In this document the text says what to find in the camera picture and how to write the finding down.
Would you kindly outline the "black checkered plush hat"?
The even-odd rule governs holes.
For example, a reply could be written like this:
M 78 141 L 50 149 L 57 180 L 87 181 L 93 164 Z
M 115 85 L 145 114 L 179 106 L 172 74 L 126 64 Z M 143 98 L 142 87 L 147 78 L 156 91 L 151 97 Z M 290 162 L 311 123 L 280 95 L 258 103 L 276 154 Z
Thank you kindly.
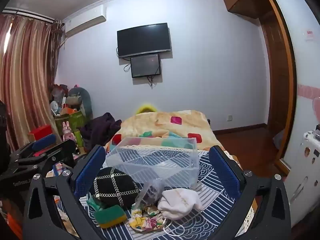
M 104 208 L 119 205 L 122 209 L 129 209 L 135 203 L 140 189 L 125 172 L 106 167 L 99 171 L 89 192 Z

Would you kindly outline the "green yellow sponge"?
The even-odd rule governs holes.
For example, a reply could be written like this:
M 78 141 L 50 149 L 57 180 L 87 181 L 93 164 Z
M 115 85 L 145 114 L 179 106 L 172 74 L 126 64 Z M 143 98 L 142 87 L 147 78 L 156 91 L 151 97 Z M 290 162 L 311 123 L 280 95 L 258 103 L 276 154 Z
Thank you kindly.
M 98 225 L 103 228 L 110 228 L 127 220 L 126 213 L 119 205 L 101 209 L 93 213 Z

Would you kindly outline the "clear plastic storage box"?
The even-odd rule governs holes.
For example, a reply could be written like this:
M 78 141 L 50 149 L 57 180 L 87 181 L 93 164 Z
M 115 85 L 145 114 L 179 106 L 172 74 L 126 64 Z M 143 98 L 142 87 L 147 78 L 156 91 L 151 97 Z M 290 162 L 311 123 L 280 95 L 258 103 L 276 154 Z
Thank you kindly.
M 200 170 L 196 139 L 177 137 L 126 137 L 106 155 L 104 166 L 140 185 L 161 178 L 169 189 L 195 189 Z

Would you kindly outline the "white sock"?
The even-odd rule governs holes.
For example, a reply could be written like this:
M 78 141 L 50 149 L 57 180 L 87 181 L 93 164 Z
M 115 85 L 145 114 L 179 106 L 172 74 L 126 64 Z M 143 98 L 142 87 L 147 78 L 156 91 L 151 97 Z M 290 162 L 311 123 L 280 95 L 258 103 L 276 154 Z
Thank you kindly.
M 163 191 L 157 209 L 161 211 L 164 218 L 179 220 L 193 209 L 203 211 L 203 205 L 196 191 L 178 188 Z

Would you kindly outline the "clear plastic bag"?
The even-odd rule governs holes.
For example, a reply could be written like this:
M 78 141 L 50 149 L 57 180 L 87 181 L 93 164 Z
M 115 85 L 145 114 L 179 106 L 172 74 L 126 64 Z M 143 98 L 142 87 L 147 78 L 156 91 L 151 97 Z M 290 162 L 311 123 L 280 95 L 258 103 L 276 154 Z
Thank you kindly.
M 164 191 L 164 182 L 162 178 L 153 179 L 143 185 L 142 190 L 138 194 L 133 207 L 135 209 L 143 209 L 155 204 L 162 196 Z

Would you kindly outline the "floral fabric scrunchie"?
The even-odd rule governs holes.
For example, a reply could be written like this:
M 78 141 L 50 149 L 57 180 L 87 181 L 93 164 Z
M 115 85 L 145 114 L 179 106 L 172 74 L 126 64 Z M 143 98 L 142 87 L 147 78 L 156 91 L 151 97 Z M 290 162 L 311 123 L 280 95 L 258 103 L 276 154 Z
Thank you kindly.
M 156 206 L 140 207 L 132 205 L 131 218 L 129 219 L 129 225 L 136 232 L 151 232 L 162 230 L 165 223 L 165 219 L 161 211 Z

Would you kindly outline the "red box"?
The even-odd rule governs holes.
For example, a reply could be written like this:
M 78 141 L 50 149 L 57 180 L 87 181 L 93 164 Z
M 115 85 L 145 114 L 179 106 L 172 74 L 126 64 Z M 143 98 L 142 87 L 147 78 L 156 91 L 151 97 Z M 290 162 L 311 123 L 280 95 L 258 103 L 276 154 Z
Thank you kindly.
M 36 129 L 33 129 L 30 131 L 27 136 L 30 142 L 40 140 L 50 134 L 52 134 L 52 127 L 50 125 L 44 125 L 41 127 L 38 127 Z

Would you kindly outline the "pink rabbit toy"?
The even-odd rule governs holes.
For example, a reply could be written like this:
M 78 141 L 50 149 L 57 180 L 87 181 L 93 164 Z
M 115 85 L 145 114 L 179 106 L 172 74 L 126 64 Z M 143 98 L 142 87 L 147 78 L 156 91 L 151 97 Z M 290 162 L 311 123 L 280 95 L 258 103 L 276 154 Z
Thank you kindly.
M 63 122 L 62 123 L 62 132 L 63 132 L 63 141 L 65 140 L 73 140 L 74 142 L 76 142 L 76 137 L 74 135 L 74 133 L 72 132 L 72 129 L 69 125 L 69 121 Z

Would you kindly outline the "green bottle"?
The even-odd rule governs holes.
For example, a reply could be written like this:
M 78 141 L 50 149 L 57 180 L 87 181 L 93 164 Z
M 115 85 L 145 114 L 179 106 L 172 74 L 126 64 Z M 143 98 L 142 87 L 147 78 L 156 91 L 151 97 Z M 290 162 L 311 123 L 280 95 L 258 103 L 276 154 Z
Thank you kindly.
M 74 135 L 75 135 L 75 138 L 76 138 L 76 142 L 77 142 L 78 147 L 83 147 L 84 142 L 83 142 L 81 133 L 80 133 L 80 131 L 79 131 L 78 129 L 76 129 L 76 130 L 74 131 Z

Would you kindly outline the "green cardboard box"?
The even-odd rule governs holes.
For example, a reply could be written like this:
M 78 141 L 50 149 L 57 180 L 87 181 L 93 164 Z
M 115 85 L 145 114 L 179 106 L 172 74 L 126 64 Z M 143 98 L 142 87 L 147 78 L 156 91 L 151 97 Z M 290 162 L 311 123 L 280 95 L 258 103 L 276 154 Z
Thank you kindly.
M 56 116 L 55 118 L 55 123 L 57 126 L 57 130 L 59 132 L 60 135 L 63 134 L 62 129 L 63 129 L 63 122 L 69 122 L 69 126 L 72 129 L 72 131 L 74 132 L 77 129 L 80 129 L 81 127 L 83 127 L 86 123 L 86 118 L 83 116 L 81 111 L 77 111 L 75 113 L 72 114 L 65 114 L 62 116 Z

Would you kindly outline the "dark purple clothing pile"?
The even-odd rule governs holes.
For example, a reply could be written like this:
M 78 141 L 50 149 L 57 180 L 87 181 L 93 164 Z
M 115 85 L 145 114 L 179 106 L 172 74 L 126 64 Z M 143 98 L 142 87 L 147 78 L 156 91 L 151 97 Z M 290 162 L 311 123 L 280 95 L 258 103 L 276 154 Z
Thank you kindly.
M 80 128 L 85 148 L 90 151 L 95 145 L 105 146 L 120 130 L 121 120 L 115 120 L 110 113 L 90 120 Z

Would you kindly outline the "grey plush dinosaur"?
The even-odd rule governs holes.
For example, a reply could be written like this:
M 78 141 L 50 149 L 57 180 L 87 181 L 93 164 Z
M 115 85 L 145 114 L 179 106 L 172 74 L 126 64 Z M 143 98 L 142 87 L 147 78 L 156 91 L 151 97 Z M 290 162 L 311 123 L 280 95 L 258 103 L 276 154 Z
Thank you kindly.
M 66 104 L 71 108 L 80 109 L 86 119 L 91 119 L 93 116 L 91 97 L 89 92 L 82 87 L 74 87 L 68 91 Z

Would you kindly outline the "blue white patterned cloth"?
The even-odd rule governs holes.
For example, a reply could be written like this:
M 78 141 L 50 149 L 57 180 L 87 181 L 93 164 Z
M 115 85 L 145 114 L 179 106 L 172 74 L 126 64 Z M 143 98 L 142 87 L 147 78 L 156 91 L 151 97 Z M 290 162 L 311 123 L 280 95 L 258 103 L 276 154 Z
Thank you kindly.
M 199 152 L 194 190 L 167 189 L 153 206 L 124 208 L 127 219 L 103 229 L 103 239 L 208 239 L 222 224 L 235 199 L 223 187 L 207 151 Z

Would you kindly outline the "white suitcase with stickers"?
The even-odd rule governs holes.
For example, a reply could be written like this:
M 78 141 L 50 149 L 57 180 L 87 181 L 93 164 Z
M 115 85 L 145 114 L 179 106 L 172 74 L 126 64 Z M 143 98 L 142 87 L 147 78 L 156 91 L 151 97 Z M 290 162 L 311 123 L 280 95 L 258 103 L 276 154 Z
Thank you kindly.
M 284 184 L 294 226 L 319 203 L 319 130 L 304 133 Z

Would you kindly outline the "colourful fleece blanket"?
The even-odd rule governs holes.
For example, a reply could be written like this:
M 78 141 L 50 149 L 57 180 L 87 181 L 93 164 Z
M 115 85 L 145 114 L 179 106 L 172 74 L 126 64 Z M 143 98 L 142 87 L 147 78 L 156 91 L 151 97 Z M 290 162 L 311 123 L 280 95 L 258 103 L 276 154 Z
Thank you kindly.
M 126 137 L 194 138 L 198 150 L 208 150 L 216 145 L 225 150 L 206 116 L 196 110 L 136 114 L 121 123 L 120 130 L 106 143 L 105 150 L 111 151 Z

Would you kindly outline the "white face mask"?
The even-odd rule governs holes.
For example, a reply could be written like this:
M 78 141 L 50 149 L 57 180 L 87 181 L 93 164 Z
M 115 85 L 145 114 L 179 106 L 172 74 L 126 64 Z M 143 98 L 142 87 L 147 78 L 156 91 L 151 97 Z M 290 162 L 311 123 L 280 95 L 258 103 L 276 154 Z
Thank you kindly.
M 162 230 L 170 237 L 182 237 L 185 236 L 186 233 L 186 229 L 183 224 L 166 218 L 163 221 Z

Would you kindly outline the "striped red curtain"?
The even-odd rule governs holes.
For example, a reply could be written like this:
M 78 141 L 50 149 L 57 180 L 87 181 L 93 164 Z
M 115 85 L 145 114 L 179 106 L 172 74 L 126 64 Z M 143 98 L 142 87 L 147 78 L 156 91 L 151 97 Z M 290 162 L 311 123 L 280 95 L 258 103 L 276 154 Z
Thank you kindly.
M 1 101 L 8 111 L 7 140 L 13 150 L 28 133 L 50 125 L 57 133 L 51 92 L 57 72 L 62 23 L 1 15 Z

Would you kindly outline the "wooden door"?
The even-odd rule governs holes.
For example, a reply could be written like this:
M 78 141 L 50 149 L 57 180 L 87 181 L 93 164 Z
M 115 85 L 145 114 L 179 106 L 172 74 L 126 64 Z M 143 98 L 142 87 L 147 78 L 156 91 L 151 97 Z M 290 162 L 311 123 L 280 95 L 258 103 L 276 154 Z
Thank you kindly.
M 269 62 L 270 106 L 267 128 L 273 143 L 280 149 L 289 105 L 289 71 L 283 35 L 274 12 L 260 18 Z

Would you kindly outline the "white air conditioner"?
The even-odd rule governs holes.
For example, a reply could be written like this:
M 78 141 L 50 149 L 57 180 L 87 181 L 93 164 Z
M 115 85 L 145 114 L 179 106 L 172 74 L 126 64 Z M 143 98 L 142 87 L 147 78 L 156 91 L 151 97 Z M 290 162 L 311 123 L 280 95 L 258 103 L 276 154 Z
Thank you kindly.
M 65 36 L 70 38 L 88 28 L 106 21 L 106 7 L 102 4 L 66 19 Z

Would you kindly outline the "white sliding wardrobe door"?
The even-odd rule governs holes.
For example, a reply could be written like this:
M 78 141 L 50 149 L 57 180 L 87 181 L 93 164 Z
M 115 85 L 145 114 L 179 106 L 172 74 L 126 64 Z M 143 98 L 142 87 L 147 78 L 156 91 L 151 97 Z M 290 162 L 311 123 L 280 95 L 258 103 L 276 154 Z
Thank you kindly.
M 283 158 L 292 165 L 303 134 L 319 124 L 319 23 L 305 0 L 276 2 L 289 30 L 296 64 L 296 111 Z

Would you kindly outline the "small wall monitor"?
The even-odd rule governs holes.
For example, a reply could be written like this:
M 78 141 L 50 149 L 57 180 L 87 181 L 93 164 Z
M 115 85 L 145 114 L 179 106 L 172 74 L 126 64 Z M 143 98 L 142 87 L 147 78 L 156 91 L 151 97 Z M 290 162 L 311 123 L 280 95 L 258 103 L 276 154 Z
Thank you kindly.
M 135 56 L 130 59 L 132 78 L 161 74 L 161 60 L 158 54 Z

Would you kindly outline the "large wall television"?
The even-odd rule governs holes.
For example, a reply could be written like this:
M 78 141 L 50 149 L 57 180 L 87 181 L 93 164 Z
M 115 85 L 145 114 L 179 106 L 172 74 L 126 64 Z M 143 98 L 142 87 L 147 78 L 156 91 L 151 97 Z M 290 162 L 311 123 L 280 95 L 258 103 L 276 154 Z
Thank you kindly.
M 142 25 L 117 31 L 118 57 L 171 51 L 167 23 Z

